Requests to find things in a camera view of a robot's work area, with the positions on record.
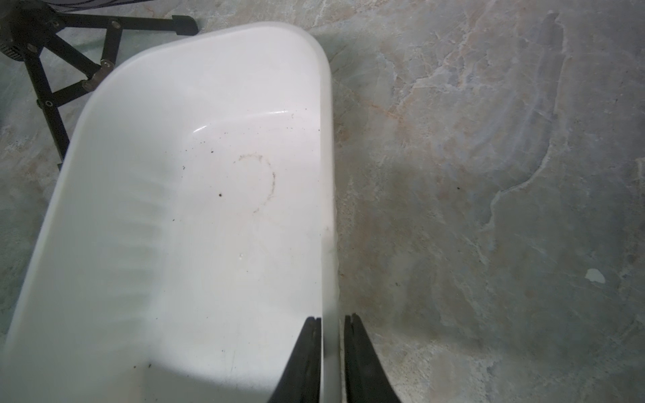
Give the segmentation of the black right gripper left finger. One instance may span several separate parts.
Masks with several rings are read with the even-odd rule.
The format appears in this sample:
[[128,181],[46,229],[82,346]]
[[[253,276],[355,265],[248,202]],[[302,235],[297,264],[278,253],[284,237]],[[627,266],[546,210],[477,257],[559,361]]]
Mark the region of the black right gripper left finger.
[[319,403],[322,370],[322,319],[308,317],[270,403]]

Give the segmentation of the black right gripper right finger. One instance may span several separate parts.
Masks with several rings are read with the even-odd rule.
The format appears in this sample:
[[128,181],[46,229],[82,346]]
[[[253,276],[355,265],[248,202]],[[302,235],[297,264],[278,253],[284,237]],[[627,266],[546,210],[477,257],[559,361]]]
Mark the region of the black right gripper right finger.
[[357,314],[344,318],[345,391],[351,403],[401,403]]

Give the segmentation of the white plastic storage box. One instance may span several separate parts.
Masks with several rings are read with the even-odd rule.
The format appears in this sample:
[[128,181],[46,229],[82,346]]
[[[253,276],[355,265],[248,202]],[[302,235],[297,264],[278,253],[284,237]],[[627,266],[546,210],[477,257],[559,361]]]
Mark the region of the white plastic storage box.
[[265,402],[309,317],[342,399],[331,71],[257,23],[146,50],[89,98],[8,331],[4,402]]

